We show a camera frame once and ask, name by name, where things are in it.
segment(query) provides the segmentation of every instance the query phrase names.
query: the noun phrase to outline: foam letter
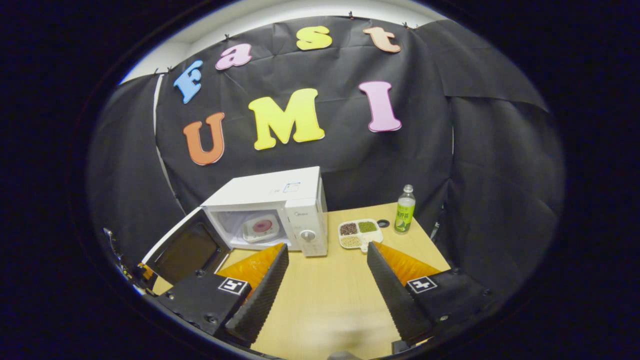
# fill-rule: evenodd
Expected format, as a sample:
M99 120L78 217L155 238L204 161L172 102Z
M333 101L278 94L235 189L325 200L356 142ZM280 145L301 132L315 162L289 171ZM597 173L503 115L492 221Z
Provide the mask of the foam letter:
M383 28L375 27L364 29L365 34L370 34L373 39L373 43L380 50L388 51L390 53L397 53L400 51L400 47L398 45L391 44L389 42L389 38L395 38L396 36L393 33L387 33Z
M276 145L271 137L271 128L282 143L289 142L293 124L296 133L293 140L307 142L324 138L324 130L318 126L316 104L314 99L318 95L316 89L300 89L289 98L287 109L282 109L270 97L261 97L249 103L249 109L255 113L255 129L258 139L253 147L264 150Z
M194 81L200 80L202 77L199 70L196 68L202 66L202 60L194 61L189 68L183 72L173 83L184 95L182 102L185 104L191 100L191 98L200 90L200 84L194 84Z
M222 153L225 152L225 139L222 136L222 119L224 117L224 113L215 113L205 120L211 126L211 137L213 138L211 151L202 150L199 132L202 123L200 121L192 122L182 130L187 138L187 148L194 163L198 165L213 164L222 157Z
M224 50L220 56L222 59L216 63L216 69L225 70L232 66L242 66L251 60L251 45L240 44L233 47L229 47Z
M402 127L402 122L396 119L394 110L391 107L391 100L389 99L390 83L368 81L360 84L358 88L364 91L369 99L369 107L371 108L369 130L377 133L378 131L394 131Z
M310 26L300 29L296 37L300 40L296 45L302 50L322 49L331 45L333 41L329 35L329 29L324 26Z

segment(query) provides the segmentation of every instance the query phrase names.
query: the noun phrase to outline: microwave door window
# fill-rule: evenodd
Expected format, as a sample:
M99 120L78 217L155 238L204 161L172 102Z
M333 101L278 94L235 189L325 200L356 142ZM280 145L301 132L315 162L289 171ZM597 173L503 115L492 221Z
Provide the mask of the microwave door window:
M218 246L203 224L181 232L158 257L156 266L168 282L175 284L185 276L204 268L215 255Z

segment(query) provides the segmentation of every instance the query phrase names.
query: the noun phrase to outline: label on microwave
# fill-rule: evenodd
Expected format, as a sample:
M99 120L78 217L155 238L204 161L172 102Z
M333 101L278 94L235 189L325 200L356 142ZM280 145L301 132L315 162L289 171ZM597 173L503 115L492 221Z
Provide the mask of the label on microwave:
M292 193L292 192L297 192L298 189L300 189L300 182L299 181L297 183L289 183L289 184L287 184L287 186L284 187L284 190L282 192Z

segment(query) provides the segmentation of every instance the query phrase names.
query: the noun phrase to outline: brown beans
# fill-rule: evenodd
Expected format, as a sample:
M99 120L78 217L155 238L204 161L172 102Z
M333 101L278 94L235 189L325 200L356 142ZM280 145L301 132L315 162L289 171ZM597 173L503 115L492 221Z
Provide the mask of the brown beans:
M356 228L356 224L353 222L340 226L340 235L351 235L357 232L358 229Z

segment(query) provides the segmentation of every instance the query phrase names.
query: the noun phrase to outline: orange letter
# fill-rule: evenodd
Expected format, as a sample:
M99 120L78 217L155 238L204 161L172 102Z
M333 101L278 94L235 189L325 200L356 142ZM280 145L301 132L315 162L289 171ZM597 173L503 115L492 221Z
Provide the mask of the orange letter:
M194 163L198 165L213 164L222 157L222 153L225 152L225 139L222 136L222 119L224 118L224 113L215 113L205 120L211 126L211 137L213 138L213 149L207 152L202 150L200 143L198 130L202 127L202 123L196 121L184 127L182 133L187 138L187 148Z
M400 51L400 47L398 45L391 44L389 42L389 38L395 38L396 36L393 33L387 33L383 28L375 27L364 29L365 34L370 34L373 39L373 43L376 44L378 49L388 51L390 53L397 53Z

